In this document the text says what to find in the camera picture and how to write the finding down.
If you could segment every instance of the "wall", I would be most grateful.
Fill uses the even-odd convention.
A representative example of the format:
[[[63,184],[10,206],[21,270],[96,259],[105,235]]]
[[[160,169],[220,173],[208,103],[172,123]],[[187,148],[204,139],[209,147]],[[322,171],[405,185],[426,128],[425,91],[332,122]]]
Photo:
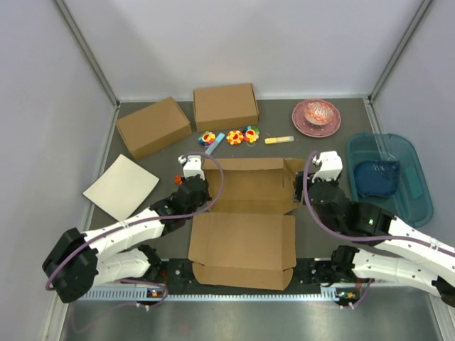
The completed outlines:
[[[377,101],[384,130],[415,146],[434,205],[425,227],[455,245],[455,1],[435,1]]]
[[[113,108],[52,1],[0,3],[0,335],[38,340],[41,264],[80,227]]]
[[[369,94],[421,0],[66,0],[122,100]]]

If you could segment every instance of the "light blue stick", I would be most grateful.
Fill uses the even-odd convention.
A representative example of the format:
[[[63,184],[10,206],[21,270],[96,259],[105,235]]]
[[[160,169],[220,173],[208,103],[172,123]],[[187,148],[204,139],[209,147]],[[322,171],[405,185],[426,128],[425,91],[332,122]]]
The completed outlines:
[[[220,133],[218,136],[216,136],[216,139],[214,142],[205,150],[205,153],[208,155],[211,155],[212,152],[215,150],[216,147],[218,147],[218,144],[225,138],[225,135],[223,133]]]

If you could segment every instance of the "yellow marker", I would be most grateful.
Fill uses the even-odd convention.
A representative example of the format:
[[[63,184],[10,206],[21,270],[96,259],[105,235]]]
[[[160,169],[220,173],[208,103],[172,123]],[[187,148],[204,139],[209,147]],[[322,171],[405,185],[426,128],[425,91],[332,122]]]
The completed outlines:
[[[294,140],[293,136],[284,136],[284,137],[269,137],[265,139],[265,144],[282,144],[283,142],[292,142]]]

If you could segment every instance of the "blue tray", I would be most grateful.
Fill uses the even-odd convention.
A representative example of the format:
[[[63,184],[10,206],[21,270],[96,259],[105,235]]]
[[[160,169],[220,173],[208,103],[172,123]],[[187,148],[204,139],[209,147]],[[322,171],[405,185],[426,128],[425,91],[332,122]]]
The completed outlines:
[[[414,146],[395,134],[361,133],[347,143],[348,175],[352,198],[370,202],[391,211],[412,227],[421,227],[433,216],[432,199]],[[358,194],[354,168],[363,161],[399,161],[400,179],[396,193],[390,197]]]

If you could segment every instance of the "closed cardboard box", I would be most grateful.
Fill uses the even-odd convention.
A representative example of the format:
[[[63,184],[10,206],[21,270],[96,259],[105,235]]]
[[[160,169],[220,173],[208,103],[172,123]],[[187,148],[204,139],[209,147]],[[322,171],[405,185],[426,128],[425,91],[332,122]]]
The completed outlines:
[[[192,133],[189,120],[172,97],[117,120],[117,128],[134,160]]]
[[[193,95],[199,132],[239,129],[259,122],[252,84],[196,89]]]
[[[294,158],[220,159],[225,187],[210,213],[194,217],[188,258],[203,284],[284,290],[296,265]],[[220,172],[204,163],[210,196]]]

